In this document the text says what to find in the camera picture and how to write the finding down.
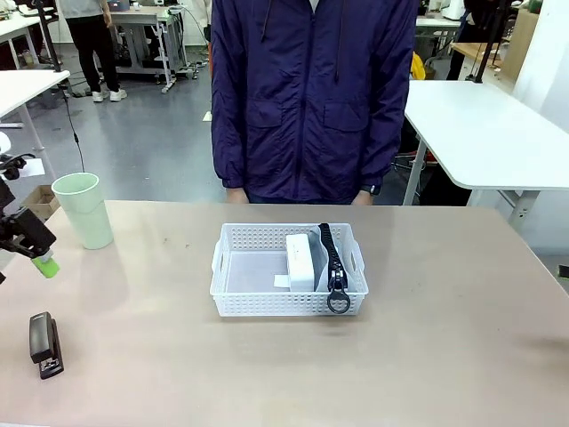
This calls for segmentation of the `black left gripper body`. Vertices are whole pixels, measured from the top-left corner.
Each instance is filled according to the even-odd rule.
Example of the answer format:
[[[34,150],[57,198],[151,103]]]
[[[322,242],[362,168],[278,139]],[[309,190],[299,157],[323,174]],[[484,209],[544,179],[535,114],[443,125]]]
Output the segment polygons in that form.
[[[1,181],[1,248],[29,259],[46,255],[56,237],[28,208],[6,214],[4,209],[15,200],[8,185]]]

